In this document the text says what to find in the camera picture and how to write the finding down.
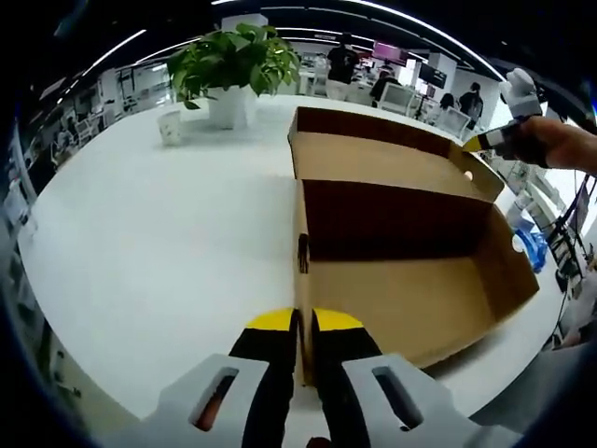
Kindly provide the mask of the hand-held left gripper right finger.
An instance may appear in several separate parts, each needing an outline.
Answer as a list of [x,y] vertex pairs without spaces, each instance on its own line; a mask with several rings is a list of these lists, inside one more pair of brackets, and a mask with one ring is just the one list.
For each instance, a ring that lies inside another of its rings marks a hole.
[[364,325],[312,312],[312,379],[334,447],[513,447],[520,435],[460,413],[451,391],[399,354],[383,354]]

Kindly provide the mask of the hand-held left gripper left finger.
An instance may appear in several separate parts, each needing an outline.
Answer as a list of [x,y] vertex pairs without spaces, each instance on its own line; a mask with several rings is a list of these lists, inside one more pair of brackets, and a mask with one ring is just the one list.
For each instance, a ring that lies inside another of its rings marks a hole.
[[251,320],[225,354],[213,354],[160,393],[142,422],[143,447],[279,447],[294,391],[299,313]]

